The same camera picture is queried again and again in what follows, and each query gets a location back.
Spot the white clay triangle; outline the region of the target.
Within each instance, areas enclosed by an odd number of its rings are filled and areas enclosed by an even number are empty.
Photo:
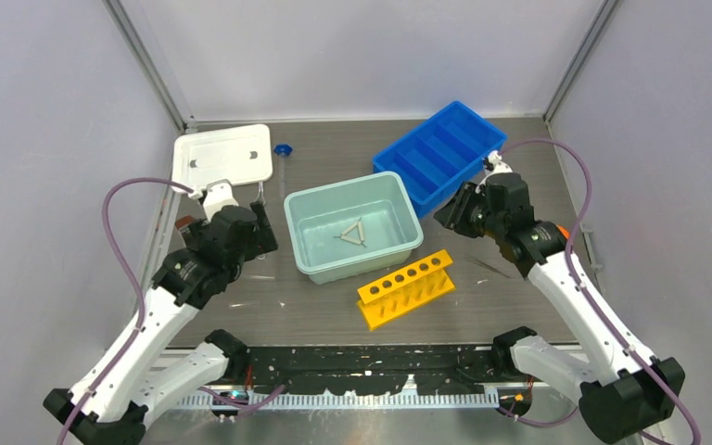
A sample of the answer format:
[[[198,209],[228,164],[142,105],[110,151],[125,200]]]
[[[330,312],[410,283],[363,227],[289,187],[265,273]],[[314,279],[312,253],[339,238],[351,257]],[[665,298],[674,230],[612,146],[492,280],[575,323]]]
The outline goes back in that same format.
[[[366,247],[366,234],[362,219],[358,218],[355,222],[352,222],[341,230],[338,235],[335,235],[335,238],[356,246]]]

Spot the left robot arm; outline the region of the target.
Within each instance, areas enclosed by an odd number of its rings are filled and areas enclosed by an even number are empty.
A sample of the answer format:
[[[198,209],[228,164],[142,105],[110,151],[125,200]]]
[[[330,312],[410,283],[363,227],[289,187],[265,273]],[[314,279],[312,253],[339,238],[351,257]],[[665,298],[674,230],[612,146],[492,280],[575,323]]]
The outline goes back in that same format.
[[[168,254],[137,313],[100,361],[72,388],[56,388],[44,407],[82,444],[137,444],[181,398],[210,382],[239,382],[247,346],[216,329],[186,357],[149,373],[170,341],[244,265],[278,248],[262,202],[226,205],[186,229],[184,248]]]

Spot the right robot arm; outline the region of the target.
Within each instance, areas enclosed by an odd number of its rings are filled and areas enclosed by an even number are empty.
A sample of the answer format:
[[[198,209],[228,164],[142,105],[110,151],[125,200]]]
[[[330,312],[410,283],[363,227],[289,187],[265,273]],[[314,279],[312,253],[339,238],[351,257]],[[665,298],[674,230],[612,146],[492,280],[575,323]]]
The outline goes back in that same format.
[[[532,375],[566,396],[607,444],[667,420],[685,379],[617,318],[584,272],[569,236],[536,218],[528,186],[514,172],[464,182],[434,218],[470,238],[488,236],[502,256],[553,305],[585,354],[580,360],[521,326],[493,339],[492,368],[504,380]]]

